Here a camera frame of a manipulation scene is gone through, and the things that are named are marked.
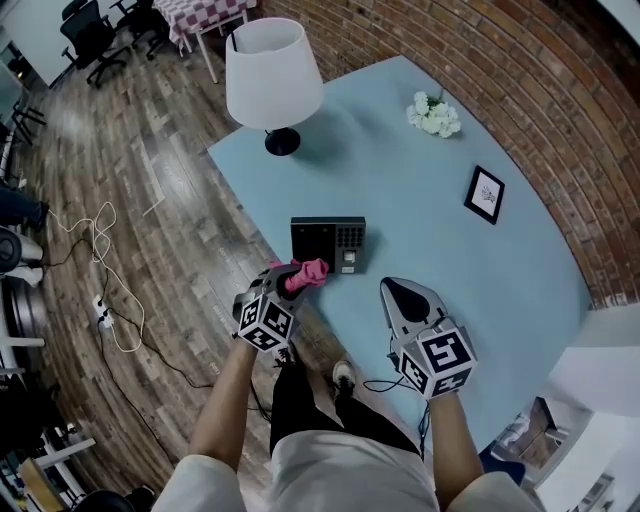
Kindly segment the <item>black picture frame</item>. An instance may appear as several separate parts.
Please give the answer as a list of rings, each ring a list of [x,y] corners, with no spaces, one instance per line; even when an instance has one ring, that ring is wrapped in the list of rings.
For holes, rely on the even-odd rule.
[[[499,216],[505,184],[476,165],[464,200],[464,206],[495,225]]]

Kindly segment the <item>checkered cloth table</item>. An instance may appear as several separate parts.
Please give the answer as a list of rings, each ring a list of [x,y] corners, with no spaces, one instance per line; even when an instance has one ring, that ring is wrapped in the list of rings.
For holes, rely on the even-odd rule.
[[[193,51],[189,36],[194,35],[200,47],[209,74],[215,84],[219,82],[212,66],[203,35],[218,30],[223,33],[227,23],[241,20],[248,22],[248,11],[258,5],[258,0],[153,0],[153,7],[160,12],[169,27],[169,40],[183,55]]]

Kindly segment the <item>person's black trousers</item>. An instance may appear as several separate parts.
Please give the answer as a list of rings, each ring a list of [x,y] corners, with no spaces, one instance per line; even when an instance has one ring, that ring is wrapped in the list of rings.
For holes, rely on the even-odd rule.
[[[303,431],[333,431],[371,439],[419,455],[416,445],[390,420],[339,384],[334,406],[342,425],[316,407],[306,368],[291,360],[278,363],[271,413],[270,453],[285,437]]]

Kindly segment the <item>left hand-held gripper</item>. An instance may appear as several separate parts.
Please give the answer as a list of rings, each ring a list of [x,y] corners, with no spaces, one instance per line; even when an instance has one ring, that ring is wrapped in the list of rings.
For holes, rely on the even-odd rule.
[[[239,338],[265,353],[288,344],[298,309],[310,294],[321,288],[321,285],[306,284],[289,291],[286,280],[300,270],[300,264],[292,263],[268,268],[245,292],[235,297],[232,314]]]

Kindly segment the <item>person's beige shirt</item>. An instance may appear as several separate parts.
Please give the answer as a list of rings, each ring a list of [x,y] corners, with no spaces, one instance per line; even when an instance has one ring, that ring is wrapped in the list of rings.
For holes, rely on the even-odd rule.
[[[480,476],[445,509],[416,454],[331,431],[280,440],[271,461],[268,512],[539,512],[501,472]],[[188,455],[151,512],[247,512],[237,474],[225,463]]]

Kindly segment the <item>white shade table lamp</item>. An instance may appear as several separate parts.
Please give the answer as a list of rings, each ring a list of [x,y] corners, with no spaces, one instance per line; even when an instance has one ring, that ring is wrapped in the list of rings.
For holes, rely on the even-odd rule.
[[[268,17],[241,25],[226,39],[226,103],[244,127],[266,133],[265,148],[287,156],[300,146],[294,126],[321,107],[323,80],[304,27]]]

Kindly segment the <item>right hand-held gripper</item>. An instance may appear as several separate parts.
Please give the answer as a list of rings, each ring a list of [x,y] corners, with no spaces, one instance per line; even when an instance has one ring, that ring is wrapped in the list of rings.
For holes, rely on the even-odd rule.
[[[477,357],[466,329],[445,314],[439,296],[398,277],[381,280],[380,296],[391,333],[388,358],[395,370],[426,400],[462,388]]]

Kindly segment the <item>person's right forearm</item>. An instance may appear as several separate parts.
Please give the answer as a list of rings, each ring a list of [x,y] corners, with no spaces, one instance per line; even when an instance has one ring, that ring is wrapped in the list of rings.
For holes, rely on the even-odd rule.
[[[435,491],[442,507],[484,474],[457,392],[430,401]]]

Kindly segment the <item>person's left forearm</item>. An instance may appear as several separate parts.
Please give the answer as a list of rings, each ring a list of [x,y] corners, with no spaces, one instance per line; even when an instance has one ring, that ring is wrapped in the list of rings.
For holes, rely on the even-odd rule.
[[[239,341],[231,350],[195,424],[190,454],[211,457],[238,471],[257,350]]]

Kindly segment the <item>white flower bunch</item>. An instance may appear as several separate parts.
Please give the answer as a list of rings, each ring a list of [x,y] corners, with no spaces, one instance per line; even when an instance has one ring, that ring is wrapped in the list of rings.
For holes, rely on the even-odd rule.
[[[456,109],[443,101],[442,96],[428,95],[424,91],[414,94],[413,103],[406,108],[406,117],[415,128],[443,139],[461,131]]]

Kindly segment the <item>pink cloth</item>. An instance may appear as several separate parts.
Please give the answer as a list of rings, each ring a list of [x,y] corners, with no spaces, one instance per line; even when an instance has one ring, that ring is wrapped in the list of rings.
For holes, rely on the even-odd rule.
[[[321,258],[305,262],[292,259],[290,263],[298,266],[299,269],[291,276],[285,277],[284,283],[279,286],[288,294],[302,291],[307,286],[320,287],[326,283],[329,264]]]

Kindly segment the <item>black office chair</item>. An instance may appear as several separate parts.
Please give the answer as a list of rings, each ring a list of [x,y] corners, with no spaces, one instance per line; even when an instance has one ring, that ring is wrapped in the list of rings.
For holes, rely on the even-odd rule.
[[[117,34],[107,16],[100,14],[97,0],[71,0],[62,11],[60,32],[73,46],[75,55],[69,48],[62,51],[78,69],[85,69],[97,62],[96,68],[87,76],[88,85],[99,89],[104,72],[112,66],[126,66],[119,58],[124,52],[131,52],[130,46],[113,48]]]
[[[153,61],[156,51],[169,41],[169,25],[161,12],[154,7],[154,0],[134,0],[128,7],[124,6],[124,0],[115,0],[110,7],[117,8],[122,14],[116,29],[129,29],[133,36],[133,49],[138,48],[138,42],[145,34],[152,33],[146,58]]]

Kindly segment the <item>black step stool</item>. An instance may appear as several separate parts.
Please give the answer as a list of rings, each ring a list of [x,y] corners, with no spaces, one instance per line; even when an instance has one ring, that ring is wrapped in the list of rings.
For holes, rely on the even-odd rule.
[[[34,133],[29,128],[29,123],[35,123],[40,126],[47,125],[42,112],[29,107],[20,99],[16,100],[12,105],[8,119],[4,122],[4,126],[9,133],[15,132],[20,142],[32,146]]]

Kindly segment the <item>black keypad device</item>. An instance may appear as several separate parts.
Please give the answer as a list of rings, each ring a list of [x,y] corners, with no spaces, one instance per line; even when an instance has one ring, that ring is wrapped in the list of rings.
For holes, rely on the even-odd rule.
[[[329,273],[364,272],[364,217],[292,217],[290,232],[296,261],[321,259]]]

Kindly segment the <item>person's right shoe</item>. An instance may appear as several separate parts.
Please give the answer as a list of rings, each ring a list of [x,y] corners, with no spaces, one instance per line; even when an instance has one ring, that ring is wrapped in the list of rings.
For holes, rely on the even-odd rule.
[[[348,361],[341,360],[334,365],[332,380],[336,396],[353,395],[356,384],[355,372]]]

